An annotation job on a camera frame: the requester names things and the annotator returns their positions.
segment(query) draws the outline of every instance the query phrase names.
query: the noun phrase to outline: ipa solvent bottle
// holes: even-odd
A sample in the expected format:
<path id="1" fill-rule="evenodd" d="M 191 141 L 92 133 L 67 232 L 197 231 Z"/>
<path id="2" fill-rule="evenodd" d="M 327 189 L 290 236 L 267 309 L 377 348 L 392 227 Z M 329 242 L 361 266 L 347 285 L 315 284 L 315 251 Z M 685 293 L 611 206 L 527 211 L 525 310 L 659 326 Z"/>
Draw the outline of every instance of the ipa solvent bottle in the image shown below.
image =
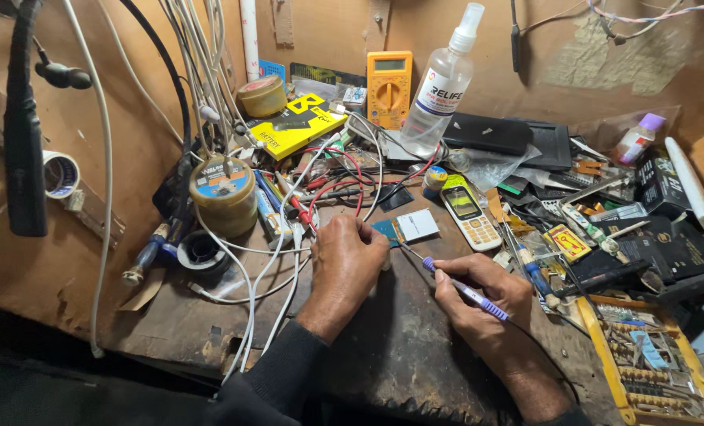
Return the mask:
<path id="1" fill-rule="evenodd" d="M 449 47 L 431 53 L 400 136 L 402 146 L 411 154 L 431 157 L 446 131 L 473 78 L 473 62 L 468 53 L 483 14 L 483 5 L 469 3 Z"/>

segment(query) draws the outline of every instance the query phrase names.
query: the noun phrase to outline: scratched wooden surface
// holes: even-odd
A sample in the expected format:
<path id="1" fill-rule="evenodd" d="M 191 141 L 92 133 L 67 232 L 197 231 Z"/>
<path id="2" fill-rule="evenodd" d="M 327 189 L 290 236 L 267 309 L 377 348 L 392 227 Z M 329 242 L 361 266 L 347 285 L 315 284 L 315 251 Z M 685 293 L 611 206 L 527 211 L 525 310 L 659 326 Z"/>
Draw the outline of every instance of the scratched wooden surface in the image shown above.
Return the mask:
<path id="1" fill-rule="evenodd" d="M 420 179 L 414 179 L 409 188 L 415 196 L 413 202 L 387 213 L 379 209 L 369 222 L 430 208 L 439 234 L 413 247 L 423 256 L 437 258 L 472 253 L 441 201 L 431 202 L 420 196 Z M 353 209 L 322 208 L 321 222 L 328 222 L 336 213 L 350 214 Z M 263 235 L 258 225 L 244 242 L 264 249 L 267 244 Z M 452 330 L 433 299 L 433 280 L 419 259 L 398 248 L 390 255 L 391 269 L 381 274 L 377 287 L 319 366 L 319 388 L 347 402 L 378 405 L 405 417 L 430 415 L 468 424 L 481 419 L 485 422 L 481 424 L 497 423 L 500 412 L 514 410 L 503 385 Z M 238 256 L 252 278 L 269 258 L 257 253 Z M 258 294 L 290 275 L 290 256 L 277 259 L 266 281 L 260 283 Z M 309 264 L 300 275 L 290 317 L 297 314 L 309 295 L 311 270 Z M 247 305 L 210 303 L 186 287 L 189 279 L 181 273 L 169 273 L 148 310 L 123 312 L 106 344 L 124 353 L 182 368 L 195 367 L 199 374 L 221 377 L 240 343 L 233 338 L 243 336 Z M 257 303 L 250 364 L 259 355 L 287 294 L 288 288 L 284 288 Z M 246 290 L 240 288 L 232 297 L 246 297 Z M 547 318 L 534 304 L 532 331 L 576 384 L 585 412 L 601 424 L 620 424 L 593 344 L 555 319 Z M 562 357 L 563 349 L 567 358 Z"/>

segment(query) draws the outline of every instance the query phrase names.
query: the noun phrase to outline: hand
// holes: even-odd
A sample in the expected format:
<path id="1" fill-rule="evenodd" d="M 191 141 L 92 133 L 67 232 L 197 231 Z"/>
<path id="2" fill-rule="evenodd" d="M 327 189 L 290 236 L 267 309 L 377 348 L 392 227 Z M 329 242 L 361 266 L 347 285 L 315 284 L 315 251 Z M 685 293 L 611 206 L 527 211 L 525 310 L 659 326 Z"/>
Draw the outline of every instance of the hand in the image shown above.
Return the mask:
<path id="1" fill-rule="evenodd" d="M 551 365 L 540 356 L 533 342 L 511 324 L 503 324 L 483 309 L 466 305 L 447 274 L 470 277 L 483 287 L 492 303 L 526 331 L 530 330 L 533 295 L 530 283 L 479 253 L 433 264 L 438 268 L 436 301 L 457 333 L 505 383 L 525 421 L 549 421 L 567 411 L 570 401 L 547 372 Z"/>
<path id="2" fill-rule="evenodd" d="M 310 249 L 312 293 L 297 322 L 330 345 L 377 282 L 389 240 L 360 218 L 338 215 Z"/>

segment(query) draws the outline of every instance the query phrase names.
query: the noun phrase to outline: samsung feature phone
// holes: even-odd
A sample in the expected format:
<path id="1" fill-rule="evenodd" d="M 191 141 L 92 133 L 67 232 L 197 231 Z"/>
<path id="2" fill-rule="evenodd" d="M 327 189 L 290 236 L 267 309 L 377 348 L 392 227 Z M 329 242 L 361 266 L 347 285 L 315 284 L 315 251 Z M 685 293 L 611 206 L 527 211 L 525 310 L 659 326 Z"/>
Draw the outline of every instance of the samsung feature phone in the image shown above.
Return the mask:
<path id="1" fill-rule="evenodd" d="M 484 252 L 502 244 L 497 230 L 491 226 L 486 215 L 478 207 L 467 183 L 456 183 L 449 187 L 445 185 L 440 195 L 473 250 Z"/>

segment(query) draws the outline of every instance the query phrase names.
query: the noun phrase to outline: tape roll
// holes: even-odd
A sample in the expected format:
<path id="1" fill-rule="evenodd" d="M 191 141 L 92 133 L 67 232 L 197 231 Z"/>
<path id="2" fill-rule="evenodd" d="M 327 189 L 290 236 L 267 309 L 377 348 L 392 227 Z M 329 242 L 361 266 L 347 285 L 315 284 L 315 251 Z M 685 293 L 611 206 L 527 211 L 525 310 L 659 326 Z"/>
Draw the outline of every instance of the tape roll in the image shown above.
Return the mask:
<path id="1" fill-rule="evenodd" d="M 71 195 L 81 181 L 78 163 L 62 152 L 43 151 L 42 156 L 47 197 L 61 199 Z"/>

